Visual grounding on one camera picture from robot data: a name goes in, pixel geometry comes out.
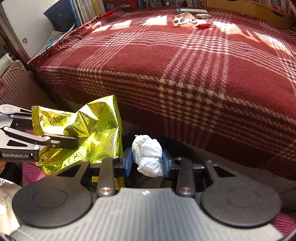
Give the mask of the person's left hand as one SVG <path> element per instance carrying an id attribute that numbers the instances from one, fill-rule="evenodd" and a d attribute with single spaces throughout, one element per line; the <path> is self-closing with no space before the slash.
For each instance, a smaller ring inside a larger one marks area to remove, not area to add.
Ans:
<path id="1" fill-rule="evenodd" d="M 3 172 L 6 162 L 0 162 L 0 173 Z"/>

